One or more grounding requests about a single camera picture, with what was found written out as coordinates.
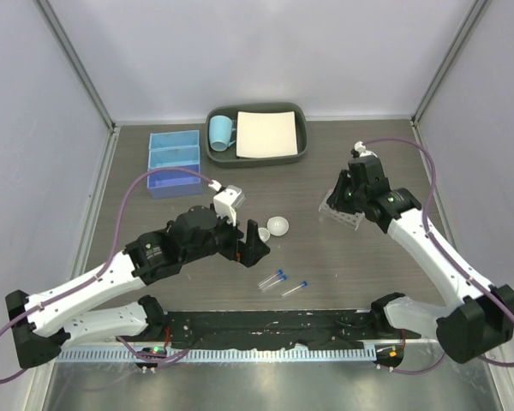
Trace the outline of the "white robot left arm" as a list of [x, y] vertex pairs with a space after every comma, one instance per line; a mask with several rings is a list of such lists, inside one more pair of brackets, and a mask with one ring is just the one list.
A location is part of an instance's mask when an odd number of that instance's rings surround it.
[[107, 337], [157, 341], [167, 318], [156, 298], [142, 296], [128, 305], [99, 309], [99, 305], [178, 274], [196, 260], [220, 254], [249, 268], [270, 253], [260, 239], [258, 224], [249, 220], [241, 232], [237, 223], [214, 208], [195, 206], [162, 229], [146, 232], [112, 260], [54, 289], [29, 295], [9, 293], [11, 319], [19, 366], [33, 368], [57, 358], [63, 349]]

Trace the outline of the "blue-capped test tube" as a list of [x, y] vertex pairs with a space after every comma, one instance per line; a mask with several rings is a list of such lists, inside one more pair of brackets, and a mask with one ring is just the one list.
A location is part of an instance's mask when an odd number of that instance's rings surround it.
[[264, 280], [260, 281], [258, 283], [258, 286], [259, 287], [263, 287], [265, 286], [267, 283], [269, 283], [271, 280], [277, 278], [277, 277], [281, 277], [282, 275], [284, 274], [284, 272], [282, 270], [277, 270], [275, 273], [271, 274], [270, 276], [268, 276], [267, 278], [265, 278]]
[[295, 292], [301, 290], [301, 289], [305, 289], [306, 287], [308, 286], [308, 282], [307, 281], [303, 281], [301, 282], [299, 285], [291, 288], [291, 289], [287, 289], [285, 290], [282, 294], [281, 294], [281, 297], [282, 298], [285, 298], [287, 296], [290, 296], [290, 295], [293, 295]]
[[266, 283], [264, 286], [262, 286], [260, 288], [260, 290], [261, 291], [267, 291], [268, 289], [271, 289], [271, 288], [277, 286], [278, 284], [284, 282], [286, 279], [287, 279], [286, 275], [282, 275], [280, 277], [277, 277], [277, 278], [271, 280], [269, 283]]

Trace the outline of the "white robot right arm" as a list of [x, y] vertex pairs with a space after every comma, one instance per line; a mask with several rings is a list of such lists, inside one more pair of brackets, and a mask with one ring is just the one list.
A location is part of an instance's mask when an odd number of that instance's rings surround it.
[[362, 214], [376, 223], [423, 269], [444, 301], [435, 306], [398, 292], [381, 297], [371, 305], [374, 335], [413, 331], [435, 339], [460, 364], [512, 339], [514, 290], [494, 286], [477, 271], [464, 278], [460, 269], [468, 262], [431, 223], [422, 222], [421, 203], [408, 189], [390, 187], [377, 157], [352, 158], [326, 203], [344, 216]]

